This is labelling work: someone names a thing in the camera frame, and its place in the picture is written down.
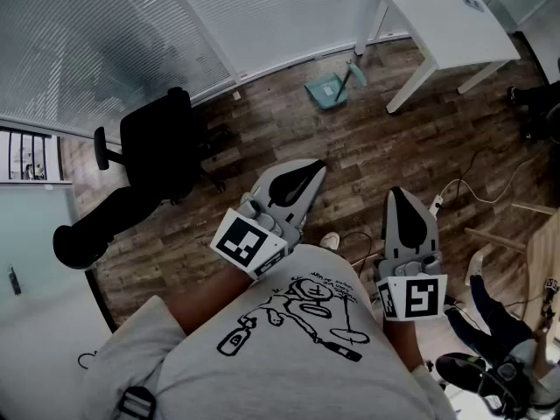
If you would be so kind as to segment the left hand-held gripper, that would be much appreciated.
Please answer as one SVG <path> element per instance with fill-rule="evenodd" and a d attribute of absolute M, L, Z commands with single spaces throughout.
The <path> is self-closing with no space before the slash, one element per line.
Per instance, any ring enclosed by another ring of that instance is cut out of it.
<path fill-rule="evenodd" d="M 296 159 L 266 170 L 252 193 L 228 209 L 210 248 L 257 280 L 293 252 L 303 222 L 326 177 L 320 159 Z"/>

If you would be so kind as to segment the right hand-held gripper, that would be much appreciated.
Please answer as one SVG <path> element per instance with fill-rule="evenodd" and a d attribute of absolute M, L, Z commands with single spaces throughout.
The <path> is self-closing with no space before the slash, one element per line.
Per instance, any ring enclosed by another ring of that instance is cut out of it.
<path fill-rule="evenodd" d="M 406 248 L 418 255 L 438 248 L 436 218 L 419 198 L 399 186 L 386 197 L 382 232 L 388 258 L 400 258 Z M 380 271 L 375 285 L 386 320 L 436 319 L 443 314 L 447 275 L 438 251 Z"/>

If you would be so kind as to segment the teal dustpan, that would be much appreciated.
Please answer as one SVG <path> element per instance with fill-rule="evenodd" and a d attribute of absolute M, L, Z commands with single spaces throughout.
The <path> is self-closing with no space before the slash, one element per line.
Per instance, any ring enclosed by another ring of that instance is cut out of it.
<path fill-rule="evenodd" d="M 305 89 L 320 109 L 333 109 L 347 102 L 347 82 L 351 76 L 353 76 L 363 88 L 368 84 L 365 74 L 358 66 L 352 61 L 348 61 L 346 64 L 347 68 L 344 78 L 341 78 L 336 73 L 331 73 L 319 80 L 310 81 L 304 85 Z"/>

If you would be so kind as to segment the person's left forearm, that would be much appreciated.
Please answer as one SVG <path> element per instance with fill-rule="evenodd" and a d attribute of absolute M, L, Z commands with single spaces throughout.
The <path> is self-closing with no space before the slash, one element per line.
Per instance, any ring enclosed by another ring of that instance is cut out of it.
<path fill-rule="evenodd" d="M 196 287 L 169 296 L 165 304 L 188 336 L 236 300 L 253 282 L 244 271 L 227 264 Z"/>

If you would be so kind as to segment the person's right forearm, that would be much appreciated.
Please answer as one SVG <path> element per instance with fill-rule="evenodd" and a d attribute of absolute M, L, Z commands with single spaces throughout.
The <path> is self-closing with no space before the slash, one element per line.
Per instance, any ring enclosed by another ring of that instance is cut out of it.
<path fill-rule="evenodd" d="M 383 320 L 383 333 L 395 349 L 404 366 L 412 373 L 424 365 L 417 342 L 416 324 L 414 321 Z"/>

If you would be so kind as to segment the light wooden table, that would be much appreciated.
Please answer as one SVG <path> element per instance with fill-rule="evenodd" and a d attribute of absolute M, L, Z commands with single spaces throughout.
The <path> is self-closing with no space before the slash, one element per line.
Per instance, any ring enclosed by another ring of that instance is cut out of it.
<path fill-rule="evenodd" d="M 528 302 L 523 320 L 531 329 L 535 329 L 541 319 L 546 280 L 555 279 L 560 288 L 560 210 L 556 210 L 531 236 L 526 259 Z"/>

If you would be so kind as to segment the black office chair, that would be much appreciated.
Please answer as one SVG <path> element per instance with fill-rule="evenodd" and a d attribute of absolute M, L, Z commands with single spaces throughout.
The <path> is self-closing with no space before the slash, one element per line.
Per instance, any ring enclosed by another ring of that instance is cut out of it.
<path fill-rule="evenodd" d="M 178 204 L 201 178 L 224 192 L 224 184 L 201 163 L 216 155 L 232 134 L 225 123 L 209 128 L 195 117 L 190 95 L 180 87 L 121 120 L 121 152 L 109 149 L 104 128 L 98 128 L 94 153 L 99 169 L 123 165 L 129 183 L 72 226 L 55 230 L 56 257 L 71 269 L 85 270 L 104 255 L 116 235 L 148 218 L 162 202 Z"/>

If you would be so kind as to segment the person in white patterned shirt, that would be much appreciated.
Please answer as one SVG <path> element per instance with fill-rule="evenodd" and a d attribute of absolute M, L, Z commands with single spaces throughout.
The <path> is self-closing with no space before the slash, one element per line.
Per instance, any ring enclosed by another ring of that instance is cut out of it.
<path fill-rule="evenodd" d="M 116 420 L 135 386 L 156 397 L 153 420 L 456 420 L 426 366 L 404 366 L 352 266 L 306 244 L 188 336 L 151 297 L 92 361 L 80 420 Z"/>

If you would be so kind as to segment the white table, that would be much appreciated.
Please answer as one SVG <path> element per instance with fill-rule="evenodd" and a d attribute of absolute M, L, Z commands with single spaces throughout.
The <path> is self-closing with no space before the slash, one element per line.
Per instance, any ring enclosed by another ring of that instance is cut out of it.
<path fill-rule="evenodd" d="M 363 0 L 354 52 L 361 56 L 371 33 L 376 34 L 389 10 L 395 11 L 423 55 L 423 63 L 387 104 L 395 113 L 436 71 L 483 64 L 457 88 L 462 95 L 510 61 L 521 58 L 497 18 L 462 0 Z"/>

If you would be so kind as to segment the white slatted blinds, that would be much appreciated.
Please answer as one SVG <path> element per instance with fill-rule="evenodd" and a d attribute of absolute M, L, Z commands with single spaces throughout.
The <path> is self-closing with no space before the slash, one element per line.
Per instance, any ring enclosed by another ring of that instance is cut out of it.
<path fill-rule="evenodd" d="M 0 0 L 0 123 L 89 137 L 351 46 L 361 0 Z"/>

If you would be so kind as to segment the wooden stick frame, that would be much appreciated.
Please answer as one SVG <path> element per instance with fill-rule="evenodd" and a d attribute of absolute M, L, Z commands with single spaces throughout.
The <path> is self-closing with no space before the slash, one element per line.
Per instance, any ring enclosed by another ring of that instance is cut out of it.
<path fill-rule="evenodd" d="M 481 240 L 485 240 L 492 244 L 512 249 L 526 255 L 529 253 L 554 252 L 554 249 L 557 246 L 560 246 L 560 208 L 539 206 L 526 202 L 512 202 L 511 206 L 550 216 L 550 219 L 547 220 L 545 224 L 531 236 L 526 245 L 518 241 L 510 240 L 469 227 L 465 227 L 464 232 Z"/>

